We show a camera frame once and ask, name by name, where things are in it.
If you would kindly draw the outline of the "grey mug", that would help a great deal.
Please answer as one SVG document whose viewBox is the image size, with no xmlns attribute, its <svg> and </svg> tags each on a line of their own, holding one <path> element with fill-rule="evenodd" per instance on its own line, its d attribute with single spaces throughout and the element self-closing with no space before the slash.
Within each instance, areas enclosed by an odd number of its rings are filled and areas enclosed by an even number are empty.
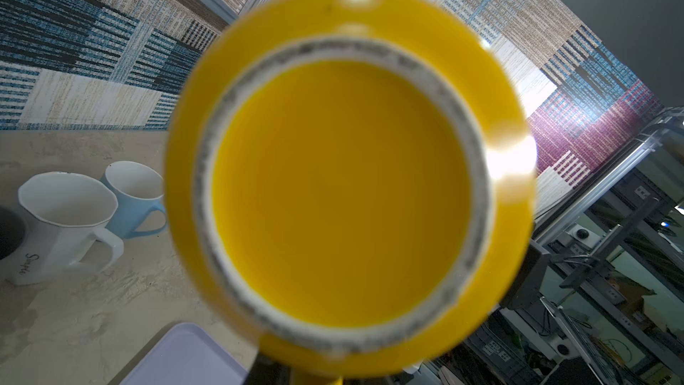
<svg viewBox="0 0 684 385">
<path fill-rule="evenodd" d="M 9 258 L 23 244 L 27 233 L 24 219 L 15 211 L 0 210 L 0 260 Z"/>
</svg>

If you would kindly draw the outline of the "white mug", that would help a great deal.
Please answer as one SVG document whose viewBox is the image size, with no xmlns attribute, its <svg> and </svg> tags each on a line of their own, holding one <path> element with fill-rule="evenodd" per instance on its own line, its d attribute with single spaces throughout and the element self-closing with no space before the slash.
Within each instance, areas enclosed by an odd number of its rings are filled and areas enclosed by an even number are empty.
<svg viewBox="0 0 684 385">
<path fill-rule="evenodd" d="M 18 201 L 28 233 L 10 258 L 11 283 L 42 283 L 69 272 L 97 274 L 122 256 L 124 242 L 106 228 L 119 203 L 100 181 L 46 172 L 20 186 Z"/>
</svg>

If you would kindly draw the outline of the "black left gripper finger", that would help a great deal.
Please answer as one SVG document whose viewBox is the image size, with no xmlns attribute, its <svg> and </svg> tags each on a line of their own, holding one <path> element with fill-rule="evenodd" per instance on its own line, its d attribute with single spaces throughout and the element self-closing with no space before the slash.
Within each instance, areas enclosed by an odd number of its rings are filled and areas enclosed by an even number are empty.
<svg viewBox="0 0 684 385">
<path fill-rule="evenodd" d="M 243 385 L 289 385 L 290 367 L 259 352 Z"/>
</svg>

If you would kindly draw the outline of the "light blue mug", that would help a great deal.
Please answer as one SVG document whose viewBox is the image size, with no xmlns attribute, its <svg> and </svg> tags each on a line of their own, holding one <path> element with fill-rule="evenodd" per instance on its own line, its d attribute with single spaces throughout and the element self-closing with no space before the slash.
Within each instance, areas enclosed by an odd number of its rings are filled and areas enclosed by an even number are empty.
<svg viewBox="0 0 684 385">
<path fill-rule="evenodd" d="M 167 228 L 167 212 L 163 205 L 164 180 L 154 169 L 133 161 L 112 162 L 101 182 L 117 197 L 119 206 L 106 228 L 121 239 L 157 235 Z M 154 212 L 164 217 L 161 227 L 139 231 L 138 228 Z"/>
</svg>

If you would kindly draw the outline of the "yellow mug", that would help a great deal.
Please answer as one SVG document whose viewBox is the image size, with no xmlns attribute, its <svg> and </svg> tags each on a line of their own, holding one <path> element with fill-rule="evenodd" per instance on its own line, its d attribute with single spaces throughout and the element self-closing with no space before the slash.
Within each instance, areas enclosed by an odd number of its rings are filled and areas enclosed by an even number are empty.
<svg viewBox="0 0 684 385">
<path fill-rule="evenodd" d="M 272 0 L 173 113 L 167 218 L 199 294 L 290 384 L 441 356 L 509 290 L 536 145 L 502 67 L 427 0 Z"/>
</svg>

